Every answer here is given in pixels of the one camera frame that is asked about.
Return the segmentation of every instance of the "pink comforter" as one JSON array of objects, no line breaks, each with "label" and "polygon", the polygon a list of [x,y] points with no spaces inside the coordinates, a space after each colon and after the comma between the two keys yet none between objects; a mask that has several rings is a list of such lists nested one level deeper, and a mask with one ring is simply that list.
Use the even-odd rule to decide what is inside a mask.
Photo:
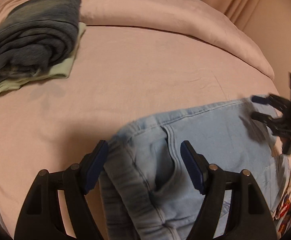
[{"label": "pink comforter", "polygon": [[[24,1],[0,0],[0,22]],[[94,26],[87,27],[68,79],[0,97],[0,210],[12,235],[40,169],[79,162],[127,122],[277,93],[255,43],[199,0],[82,0],[81,20]],[[105,235],[97,190],[87,200]],[[64,214],[64,201],[61,206]],[[71,232],[67,217],[65,223]]]}]

